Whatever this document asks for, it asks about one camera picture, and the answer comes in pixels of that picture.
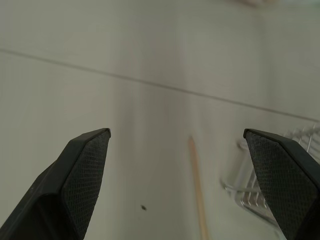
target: tile grout line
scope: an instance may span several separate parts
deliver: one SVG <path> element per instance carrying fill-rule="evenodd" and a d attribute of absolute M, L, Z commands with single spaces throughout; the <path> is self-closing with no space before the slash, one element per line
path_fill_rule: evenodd
<path fill-rule="evenodd" d="M 21 52 L 14 51 L 14 50 L 0 48 L 0 53 L 13 55 L 13 56 L 17 56 L 17 57 L 22 57 L 22 58 L 26 58 L 26 59 L 32 59 L 32 60 L 36 60 L 36 61 L 40 61 L 40 62 L 58 65 L 61 67 L 72 68 L 72 69 L 76 69 L 76 70 L 80 70 L 80 71 L 84 71 L 84 72 L 109 76 L 109 77 L 121 79 L 124 81 L 131 81 L 131 82 L 135 82 L 135 83 L 139 83 L 139 84 L 143 84 L 143 85 L 158 87 L 158 88 L 172 90 L 175 92 L 180 92 L 180 93 L 185 93 L 185 94 L 190 94 L 193 96 L 198 96 L 198 97 L 202 97 L 202 98 L 206 98 L 206 99 L 217 100 L 217 101 L 221 101 L 221 102 L 225 102 L 225 103 L 229 103 L 229 104 L 234 104 L 234 105 L 238 105 L 238 106 L 243 106 L 243 107 L 247 107 L 247 108 L 251 108 L 251 109 L 261 110 L 261 111 L 265 111 L 265 112 L 269 112 L 269 113 L 279 114 L 279 115 L 293 117 L 293 118 L 302 119 L 302 120 L 308 120 L 311 122 L 319 122 L 318 119 L 311 118 L 311 117 L 305 117 L 305 116 L 300 116 L 300 115 L 296 115 L 296 114 L 289 113 L 289 112 L 273 110 L 270 108 L 256 106 L 256 105 L 252 105 L 252 104 L 248 104 L 248 103 L 244 103 L 244 102 L 239 102 L 236 100 L 230 100 L 230 99 L 226 99 L 226 98 L 219 97 L 219 96 L 213 96 L 213 95 L 209 95 L 209 94 L 199 93 L 196 91 L 185 90 L 185 89 L 181 89 L 181 88 L 174 87 L 174 86 L 168 86 L 168 85 L 164 85 L 164 84 L 160 84 L 160 83 L 156 83 L 156 82 L 150 82 L 150 81 L 146 81 L 146 80 L 142 80 L 142 79 L 138 79 L 138 78 L 134 78 L 134 77 L 129 77 L 129 76 L 119 75 L 119 74 L 110 73 L 110 72 L 106 72 L 106 71 L 101 71 L 101 70 L 97 70 L 97 69 L 86 67 L 86 66 L 80 66 L 80 65 L 76 65 L 76 64 L 72 64 L 72 63 L 61 62 L 61 61 L 52 60 L 52 59 L 48 59 L 48 58 L 44 58 L 44 57 L 34 56 L 34 55 L 21 53 Z"/>

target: metal wire rack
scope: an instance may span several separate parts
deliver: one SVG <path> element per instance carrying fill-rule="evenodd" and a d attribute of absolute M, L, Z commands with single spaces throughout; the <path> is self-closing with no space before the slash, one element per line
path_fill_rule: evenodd
<path fill-rule="evenodd" d="M 320 164 L 320 125 L 318 123 L 312 127 L 296 128 L 283 136 L 297 141 Z M 244 139 L 240 140 L 238 147 L 245 151 L 245 157 L 238 168 L 234 184 L 228 184 L 225 181 L 221 181 L 221 184 L 239 206 L 278 229 L 279 226 L 259 188 L 247 142 Z"/>

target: chrome wire basket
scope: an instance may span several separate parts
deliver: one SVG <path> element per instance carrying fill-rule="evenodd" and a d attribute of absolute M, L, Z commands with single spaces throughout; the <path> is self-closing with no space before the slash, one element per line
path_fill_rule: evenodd
<path fill-rule="evenodd" d="M 282 136 L 298 142 L 320 164 L 320 124 L 288 131 Z M 233 184 L 221 180 L 223 188 L 235 202 L 264 221 L 279 229 L 279 226 L 261 193 L 246 140 L 240 140 L 238 147 L 244 151 L 244 159 L 237 168 Z"/>

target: white tiled wall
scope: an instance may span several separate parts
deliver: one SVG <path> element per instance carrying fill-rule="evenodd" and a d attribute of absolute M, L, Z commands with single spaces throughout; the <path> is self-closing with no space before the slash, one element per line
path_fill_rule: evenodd
<path fill-rule="evenodd" d="M 189 135 L 212 239 L 276 239 L 219 179 L 244 128 L 281 133 L 319 118 L 317 11 L 209 0 L 1 1 L 0 224 L 70 139 L 108 127 L 86 239 L 200 238 Z"/>

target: wooden stick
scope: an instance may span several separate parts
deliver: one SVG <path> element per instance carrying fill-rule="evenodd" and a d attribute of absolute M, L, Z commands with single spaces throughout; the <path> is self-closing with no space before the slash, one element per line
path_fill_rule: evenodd
<path fill-rule="evenodd" d="M 200 181 L 200 174 L 199 174 L 199 168 L 198 168 L 199 156 L 197 153 L 195 141 L 192 137 L 189 138 L 188 145 L 190 150 L 190 160 L 191 160 L 193 180 L 194 180 L 196 205 L 198 209 L 198 220 L 199 220 L 199 227 L 201 231 L 201 239 L 209 240 L 206 214 L 205 214 L 205 204 L 204 204 L 203 194 L 201 190 L 201 181 Z"/>

